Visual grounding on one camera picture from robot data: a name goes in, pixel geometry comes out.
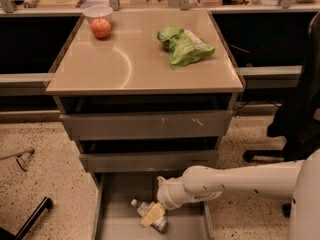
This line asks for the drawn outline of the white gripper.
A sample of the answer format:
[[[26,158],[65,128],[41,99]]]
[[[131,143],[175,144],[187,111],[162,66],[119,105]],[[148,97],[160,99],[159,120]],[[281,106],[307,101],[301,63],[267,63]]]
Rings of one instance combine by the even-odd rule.
[[[184,204],[199,203],[202,201],[217,199],[222,194],[221,190],[211,189],[204,183],[194,181],[191,178],[184,176],[169,179],[158,176],[157,180],[157,200],[167,210],[178,209]],[[155,225],[156,227],[165,226],[165,209],[159,203],[143,202],[140,205],[140,223],[144,227],[151,225]]]

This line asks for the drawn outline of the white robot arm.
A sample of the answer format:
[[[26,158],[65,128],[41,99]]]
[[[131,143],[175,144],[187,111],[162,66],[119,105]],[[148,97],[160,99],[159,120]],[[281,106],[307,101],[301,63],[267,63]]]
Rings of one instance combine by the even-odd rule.
[[[141,224],[148,227],[167,210],[213,200],[225,191],[289,201],[287,240],[320,240],[320,150],[305,160],[231,169],[191,166],[180,177],[159,177],[157,201],[142,216]]]

